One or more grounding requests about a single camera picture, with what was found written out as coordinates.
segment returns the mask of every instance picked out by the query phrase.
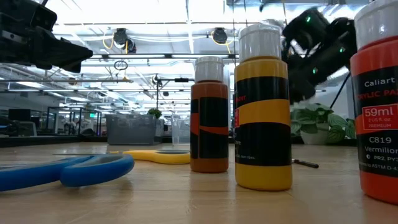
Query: brown paint bottle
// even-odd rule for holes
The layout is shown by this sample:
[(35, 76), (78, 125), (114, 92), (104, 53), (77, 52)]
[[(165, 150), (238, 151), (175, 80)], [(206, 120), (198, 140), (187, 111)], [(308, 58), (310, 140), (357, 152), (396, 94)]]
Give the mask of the brown paint bottle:
[(228, 169), (228, 87), (224, 61), (201, 57), (191, 87), (191, 170), (218, 173)]

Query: white bottle cap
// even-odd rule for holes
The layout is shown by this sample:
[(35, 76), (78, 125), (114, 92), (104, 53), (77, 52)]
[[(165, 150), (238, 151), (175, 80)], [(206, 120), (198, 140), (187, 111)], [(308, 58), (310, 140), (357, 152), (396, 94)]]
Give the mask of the white bottle cap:
[(398, 35), (398, 0), (377, 0), (355, 16), (358, 49), (377, 40)]
[(280, 28), (269, 24), (254, 24), (239, 33), (239, 61), (260, 56), (279, 57)]
[(195, 83), (200, 81), (224, 81), (224, 61), (214, 56), (200, 57), (195, 61)]

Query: wooden table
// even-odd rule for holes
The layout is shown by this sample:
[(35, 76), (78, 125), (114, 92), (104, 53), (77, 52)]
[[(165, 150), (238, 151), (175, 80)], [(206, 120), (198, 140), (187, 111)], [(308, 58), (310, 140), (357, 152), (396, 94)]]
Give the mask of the wooden table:
[[(90, 142), (3, 148), (0, 164), (65, 157), (53, 153), (139, 148)], [(230, 168), (224, 174), (137, 161), (128, 175), (101, 185), (69, 189), (55, 182), (0, 192), (0, 223), (398, 223), (398, 206), (363, 195), (356, 148), (294, 146), (294, 158), (318, 163), (320, 168), (294, 164), (294, 185), (285, 192), (237, 186), (233, 145), (230, 149)]]

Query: orange paint bottle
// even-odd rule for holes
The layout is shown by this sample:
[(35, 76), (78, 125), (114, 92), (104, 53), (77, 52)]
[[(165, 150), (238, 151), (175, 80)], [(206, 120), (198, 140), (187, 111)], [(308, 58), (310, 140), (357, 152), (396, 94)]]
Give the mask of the orange paint bottle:
[(351, 58), (361, 188), (398, 204), (398, 1), (377, 0), (355, 17)]
[(228, 169), (228, 87), (223, 84), (224, 61), (196, 60), (191, 87), (191, 170), (217, 173)]

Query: acrylic paint bottle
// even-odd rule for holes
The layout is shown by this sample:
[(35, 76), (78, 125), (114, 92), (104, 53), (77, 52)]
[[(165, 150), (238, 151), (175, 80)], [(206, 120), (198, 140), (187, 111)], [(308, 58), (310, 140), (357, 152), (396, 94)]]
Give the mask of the acrylic paint bottle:
[(235, 68), (235, 178), (254, 190), (292, 185), (289, 82), (280, 29), (254, 24), (239, 33)]
[(361, 188), (398, 204), (398, 1), (377, 0), (355, 16), (351, 58)]
[(191, 87), (191, 170), (217, 173), (228, 169), (228, 87), (224, 61), (201, 57)]

